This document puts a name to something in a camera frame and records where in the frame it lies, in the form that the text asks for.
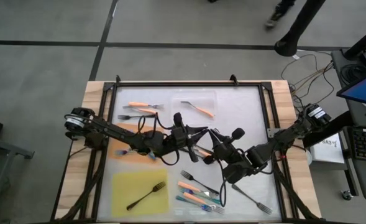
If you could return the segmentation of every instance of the shoe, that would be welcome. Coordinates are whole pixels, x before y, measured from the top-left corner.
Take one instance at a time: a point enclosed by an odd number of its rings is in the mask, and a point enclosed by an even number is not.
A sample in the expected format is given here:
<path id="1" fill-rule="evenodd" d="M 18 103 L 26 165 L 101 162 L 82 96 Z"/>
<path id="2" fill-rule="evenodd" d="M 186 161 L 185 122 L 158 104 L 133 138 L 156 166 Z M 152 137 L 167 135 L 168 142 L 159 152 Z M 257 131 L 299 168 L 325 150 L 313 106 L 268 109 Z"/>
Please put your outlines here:
<path id="1" fill-rule="evenodd" d="M 278 4 L 275 7 L 275 11 L 272 16 L 268 19 L 267 22 L 265 22 L 265 27 L 269 29 L 274 28 L 278 24 L 278 21 L 288 12 L 290 7 L 292 6 L 293 5 L 284 6 L 282 4 Z"/>

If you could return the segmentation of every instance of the clear plastic container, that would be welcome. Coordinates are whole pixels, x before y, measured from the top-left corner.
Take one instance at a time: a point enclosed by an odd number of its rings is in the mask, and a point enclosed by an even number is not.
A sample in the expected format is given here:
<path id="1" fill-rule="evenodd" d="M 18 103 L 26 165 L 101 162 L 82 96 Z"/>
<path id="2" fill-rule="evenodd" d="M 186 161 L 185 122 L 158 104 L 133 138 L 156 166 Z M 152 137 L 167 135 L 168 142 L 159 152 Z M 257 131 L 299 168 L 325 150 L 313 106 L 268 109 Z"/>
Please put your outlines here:
<path id="1" fill-rule="evenodd" d="M 176 92 L 172 96 L 171 116 L 177 112 L 181 113 L 183 123 L 192 127 L 213 126 L 217 119 L 217 98 L 215 91 L 198 90 L 198 91 L 184 91 Z M 213 114 L 211 117 L 195 107 L 201 108 Z"/>

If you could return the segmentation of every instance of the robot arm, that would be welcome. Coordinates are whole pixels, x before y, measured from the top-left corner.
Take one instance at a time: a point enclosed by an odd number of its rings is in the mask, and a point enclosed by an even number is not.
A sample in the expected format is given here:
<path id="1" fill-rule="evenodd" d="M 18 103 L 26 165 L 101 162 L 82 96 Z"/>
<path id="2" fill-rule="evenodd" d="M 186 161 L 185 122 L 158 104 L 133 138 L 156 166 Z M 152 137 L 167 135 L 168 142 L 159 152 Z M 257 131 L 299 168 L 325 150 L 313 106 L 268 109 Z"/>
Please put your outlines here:
<path id="1" fill-rule="evenodd" d="M 324 129 L 330 119 L 331 117 L 318 105 L 307 105 L 289 128 L 275 133 L 268 143 L 253 146 L 245 152 L 231 144 L 233 140 L 243 136 L 243 130 L 236 129 L 232 133 L 232 141 L 226 141 L 228 137 L 210 130 L 214 158 L 228 163 L 223 169 L 223 174 L 230 184 L 234 184 L 241 178 L 257 174 L 266 168 L 267 162 L 276 151 L 282 150 L 285 154 L 297 137 Z"/>
<path id="2" fill-rule="evenodd" d="M 111 137 L 122 141 L 136 150 L 141 155 L 147 155 L 152 151 L 155 156 L 162 157 L 180 148 L 187 147 L 191 160 L 198 161 L 198 157 L 192 150 L 203 135 L 208 131 L 208 127 L 192 128 L 184 126 L 181 114 L 174 115 L 174 123 L 169 129 L 171 134 L 165 137 L 160 131 L 154 130 L 141 133 L 133 133 L 129 130 L 111 124 L 104 119 L 95 115 L 94 111 L 87 108 L 74 108 L 72 112 L 65 116 L 65 127 L 69 132 L 66 135 L 69 138 L 75 136 L 84 136 L 86 138 L 85 145 L 96 149 L 103 140 Z"/>

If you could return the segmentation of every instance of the person's leg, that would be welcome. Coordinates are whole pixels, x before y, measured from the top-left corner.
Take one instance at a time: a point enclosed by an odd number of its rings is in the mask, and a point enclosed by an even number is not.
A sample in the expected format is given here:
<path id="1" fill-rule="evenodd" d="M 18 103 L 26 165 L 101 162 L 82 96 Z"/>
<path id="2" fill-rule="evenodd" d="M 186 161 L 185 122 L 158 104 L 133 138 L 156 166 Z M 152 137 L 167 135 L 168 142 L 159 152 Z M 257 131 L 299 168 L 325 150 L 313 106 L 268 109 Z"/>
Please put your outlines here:
<path id="1" fill-rule="evenodd" d="M 290 7 L 295 4 L 296 0 L 282 0 L 277 6 L 275 6 L 275 11 L 265 23 L 267 28 L 273 28 L 276 26 L 278 21 L 288 12 Z"/>

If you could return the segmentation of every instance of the black pole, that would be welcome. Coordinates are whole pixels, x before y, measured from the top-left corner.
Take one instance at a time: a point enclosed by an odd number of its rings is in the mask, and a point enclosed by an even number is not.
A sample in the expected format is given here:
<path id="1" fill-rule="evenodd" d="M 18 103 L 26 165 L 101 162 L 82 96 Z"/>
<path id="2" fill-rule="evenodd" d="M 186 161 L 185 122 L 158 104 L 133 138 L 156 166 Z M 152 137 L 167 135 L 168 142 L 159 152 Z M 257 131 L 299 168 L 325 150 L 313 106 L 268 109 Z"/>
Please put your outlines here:
<path id="1" fill-rule="evenodd" d="M 344 53 L 347 60 L 355 59 L 361 51 L 366 49 L 366 35 L 355 43 L 349 50 Z"/>
<path id="2" fill-rule="evenodd" d="M 300 36 L 306 30 L 308 24 L 313 20 L 325 0 L 307 0 L 300 10 L 295 22 L 288 33 L 280 41 L 275 43 L 274 50 L 282 56 L 290 57 L 297 52 L 297 43 Z"/>

